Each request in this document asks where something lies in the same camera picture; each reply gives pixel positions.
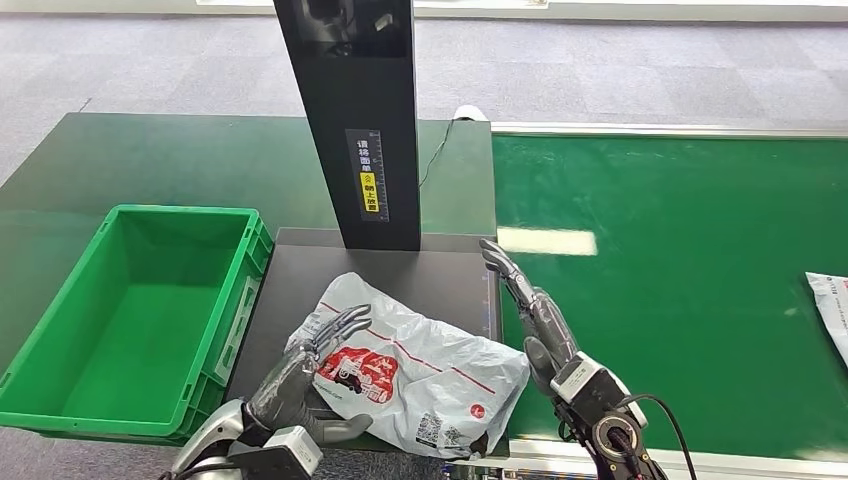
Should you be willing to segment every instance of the gray carpet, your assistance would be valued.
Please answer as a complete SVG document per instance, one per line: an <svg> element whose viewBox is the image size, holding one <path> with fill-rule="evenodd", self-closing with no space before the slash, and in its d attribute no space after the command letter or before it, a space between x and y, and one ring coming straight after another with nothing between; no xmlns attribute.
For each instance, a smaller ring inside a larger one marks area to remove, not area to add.
<svg viewBox="0 0 848 480"><path fill-rule="evenodd" d="M848 127L843 26L419 20L416 55L422 118ZM274 18L0 15L0 184L80 110L303 114ZM0 429L3 478L148 480L173 454ZM320 478L439 465L329 451Z"/></svg>

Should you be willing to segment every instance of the robotic hand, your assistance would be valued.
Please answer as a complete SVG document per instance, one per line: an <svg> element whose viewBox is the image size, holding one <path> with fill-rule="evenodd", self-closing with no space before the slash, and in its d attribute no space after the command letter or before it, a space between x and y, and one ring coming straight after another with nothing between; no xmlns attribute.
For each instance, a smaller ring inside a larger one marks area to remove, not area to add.
<svg viewBox="0 0 848 480"><path fill-rule="evenodd" d="M483 239L480 246L486 268L500 276L518 307L533 380L552 399L563 440L588 450L600 480L665 480L642 441L647 419L624 384L580 350L557 304L497 243Z"/></svg>
<svg viewBox="0 0 848 480"><path fill-rule="evenodd" d="M309 479L317 444L350 440L373 420L317 420L304 397L321 363L354 332L368 328L370 305L339 313L312 340L290 346L250 401L231 400L203 423L160 480Z"/></svg>

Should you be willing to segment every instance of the white package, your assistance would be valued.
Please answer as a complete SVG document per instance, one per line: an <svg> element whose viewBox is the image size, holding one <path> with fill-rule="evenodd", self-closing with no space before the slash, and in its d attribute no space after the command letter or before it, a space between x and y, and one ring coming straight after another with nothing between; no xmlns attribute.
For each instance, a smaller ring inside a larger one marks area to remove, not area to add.
<svg viewBox="0 0 848 480"><path fill-rule="evenodd" d="M848 365L848 278L807 272L825 328Z"/></svg>
<svg viewBox="0 0 848 480"><path fill-rule="evenodd" d="M371 327L315 375L330 408L345 419L371 415L368 432L409 453L477 457L475 441L491 453L530 375L524 353L413 312L352 272L333 280L289 344L366 303Z"/></svg>

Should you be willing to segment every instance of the green plastic crate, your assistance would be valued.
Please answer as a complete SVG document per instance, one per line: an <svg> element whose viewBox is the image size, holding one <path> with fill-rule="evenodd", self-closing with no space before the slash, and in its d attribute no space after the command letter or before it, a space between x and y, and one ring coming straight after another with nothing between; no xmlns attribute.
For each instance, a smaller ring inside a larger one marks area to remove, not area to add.
<svg viewBox="0 0 848 480"><path fill-rule="evenodd" d="M184 443L221 404L272 246L252 209L115 207L0 377L0 425Z"/></svg>

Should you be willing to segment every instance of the scale platform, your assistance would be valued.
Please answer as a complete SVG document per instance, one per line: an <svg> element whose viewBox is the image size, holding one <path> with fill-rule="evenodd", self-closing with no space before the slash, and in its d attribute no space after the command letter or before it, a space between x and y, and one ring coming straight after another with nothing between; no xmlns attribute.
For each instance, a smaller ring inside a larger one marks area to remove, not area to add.
<svg viewBox="0 0 848 480"><path fill-rule="evenodd" d="M480 238L424 234L418 252L347 250L338 230L281 228L226 400L257 390L330 282L351 271L416 312L500 341L498 279L486 270ZM307 404L319 418L338 418L315 392Z"/></svg>

